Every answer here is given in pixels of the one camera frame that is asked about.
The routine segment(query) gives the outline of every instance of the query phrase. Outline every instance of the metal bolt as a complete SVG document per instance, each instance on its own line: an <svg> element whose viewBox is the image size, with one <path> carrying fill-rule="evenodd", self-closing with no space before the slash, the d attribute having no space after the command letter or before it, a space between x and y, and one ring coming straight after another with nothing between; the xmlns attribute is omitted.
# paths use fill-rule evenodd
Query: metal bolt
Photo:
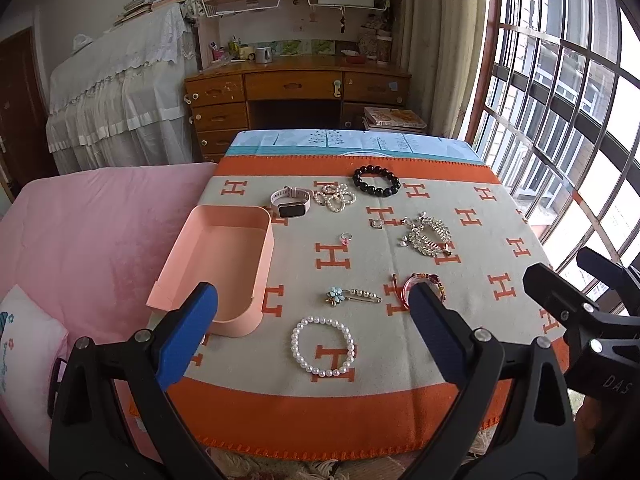
<svg viewBox="0 0 640 480"><path fill-rule="evenodd" d="M536 344L540 347L540 348L551 348L551 341L549 341L549 339L547 339L544 336L539 336L536 338Z"/></svg>
<svg viewBox="0 0 640 480"><path fill-rule="evenodd" d="M138 330L133 336L133 339L139 343L146 343L151 339L151 330L147 330L146 328Z"/></svg>
<svg viewBox="0 0 640 480"><path fill-rule="evenodd" d="M602 352L602 343L597 339L592 339L591 341L589 341L589 346L591 347L591 350L596 352L596 354Z"/></svg>
<svg viewBox="0 0 640 480"><path fill-rule="evenodd" d="M474 332L474 337L483 343L491 340L491 332L485 328L478 328Z"/></svg>
<svg viewBox="0 0 640 480"><path fill-rule="evenodd" d="M78 339L78 341L76 341L76 348L81 350L83 348L87 348L90 342L91 340L87 336L81 337L80 339Z"/></svg>

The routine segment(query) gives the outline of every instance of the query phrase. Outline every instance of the pink bedsheet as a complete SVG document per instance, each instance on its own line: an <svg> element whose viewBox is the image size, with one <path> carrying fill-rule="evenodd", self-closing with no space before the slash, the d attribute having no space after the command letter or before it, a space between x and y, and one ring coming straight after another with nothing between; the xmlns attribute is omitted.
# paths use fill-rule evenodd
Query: pink bedsheet
<svg viewBox="0 0 640 480"><path fill-rule="evenodd" d="M16 283L69 348L127 339L215 164L103 168L37 180L0 221L0 298Z"/></svg>

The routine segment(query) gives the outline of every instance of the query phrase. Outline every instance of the wooden desk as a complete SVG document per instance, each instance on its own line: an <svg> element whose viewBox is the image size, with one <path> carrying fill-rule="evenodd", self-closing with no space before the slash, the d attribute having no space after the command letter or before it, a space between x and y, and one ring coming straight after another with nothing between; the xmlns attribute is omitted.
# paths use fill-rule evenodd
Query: wooden desk
<svg viewBox="0 0 640 480"><path fill-rule="evenodd" d="M246 129L361 130L365 106L406 106L410 77L372 61L291 56L205 70L184 84L202 156L218 162Z"/></svg>

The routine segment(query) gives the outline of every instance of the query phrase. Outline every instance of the drawer handle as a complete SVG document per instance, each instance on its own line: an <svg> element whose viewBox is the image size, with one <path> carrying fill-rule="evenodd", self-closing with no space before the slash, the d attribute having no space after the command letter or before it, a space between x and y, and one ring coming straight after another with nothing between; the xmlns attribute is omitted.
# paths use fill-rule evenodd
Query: drawer handle
<svg viewBox="0 0 640 480"><path fill-rule="evenodd" d="M386 92L386 87L384 87L382 85L367 86L367 91L369 91L369 92L378 92L380 94L383 94L383 93Z"/></svg>

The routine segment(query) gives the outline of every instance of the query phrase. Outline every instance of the window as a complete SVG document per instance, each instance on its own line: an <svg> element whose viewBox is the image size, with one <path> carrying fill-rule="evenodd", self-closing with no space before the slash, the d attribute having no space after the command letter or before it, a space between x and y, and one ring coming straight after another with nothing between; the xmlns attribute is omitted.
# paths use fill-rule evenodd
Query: window
<svg viewBox="0 0 640 480"><path fill-rule="evenodd" d="M616 0L501 3L474 149L556 272L595 300L607 287L578 249L624 265L640 251L640 41Z"/></svg>

